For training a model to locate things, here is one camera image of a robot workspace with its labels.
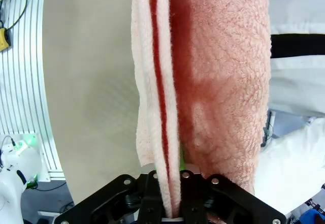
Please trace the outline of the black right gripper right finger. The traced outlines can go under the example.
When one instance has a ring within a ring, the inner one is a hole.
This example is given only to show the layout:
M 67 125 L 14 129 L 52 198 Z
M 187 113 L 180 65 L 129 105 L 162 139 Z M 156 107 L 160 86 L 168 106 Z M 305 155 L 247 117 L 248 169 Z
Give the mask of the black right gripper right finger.
M 223 175 L 204 178 L 180 149 L 179 224 L 279 224 L 279 211 Z

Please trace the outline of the pink terry towel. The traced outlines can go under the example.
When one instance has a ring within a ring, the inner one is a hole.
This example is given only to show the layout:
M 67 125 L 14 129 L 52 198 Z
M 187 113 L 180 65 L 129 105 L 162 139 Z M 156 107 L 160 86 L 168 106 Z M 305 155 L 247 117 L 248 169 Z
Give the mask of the pink terry towel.
M 270 79 L 268 0 L 132 0 L 140 96 L 136 147 L 166 216 L 180 213 L 180 163 L 254 192 Z

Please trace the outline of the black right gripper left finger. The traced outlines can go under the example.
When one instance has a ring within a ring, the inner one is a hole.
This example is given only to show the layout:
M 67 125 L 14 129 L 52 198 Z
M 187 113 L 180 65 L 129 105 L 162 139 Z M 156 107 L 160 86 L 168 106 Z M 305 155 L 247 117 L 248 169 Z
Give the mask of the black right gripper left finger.
M 55 218 L 54 224 L 126 224 L 138 212 L 136 224 L 161 224 L 163 201 L 155 170 L 136 179 L 123 174 Z

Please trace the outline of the person in white shirt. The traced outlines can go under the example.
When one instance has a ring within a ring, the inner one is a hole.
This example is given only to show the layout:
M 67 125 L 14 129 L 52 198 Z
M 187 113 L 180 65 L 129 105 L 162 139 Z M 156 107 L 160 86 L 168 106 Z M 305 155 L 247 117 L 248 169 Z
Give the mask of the person in white shirt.
M 273 139 L 325 118 L 325 0 L 269 0 Z

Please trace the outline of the yellow connector box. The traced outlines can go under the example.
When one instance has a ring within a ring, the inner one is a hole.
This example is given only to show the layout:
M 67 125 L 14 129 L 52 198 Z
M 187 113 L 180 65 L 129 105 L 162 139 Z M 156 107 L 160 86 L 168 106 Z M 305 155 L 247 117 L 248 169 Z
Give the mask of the yellow connector box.
M 6 28 L 0 28 L 0 52 L 11 46 L 9 31 Z

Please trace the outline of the white ribbed mounting plate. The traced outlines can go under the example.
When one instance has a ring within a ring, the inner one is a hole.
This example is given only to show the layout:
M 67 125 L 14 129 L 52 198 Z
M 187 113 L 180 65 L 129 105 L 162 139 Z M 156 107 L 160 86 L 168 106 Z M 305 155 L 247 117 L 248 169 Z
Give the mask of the white ribbed mounting plate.
M 0 142 L 37 143 L 42 153 L 40 181 L 64 180 L 51 128 L 43 66 L 44 0 L 0 0 L 0 27 L 11 46 L 0 52 Z

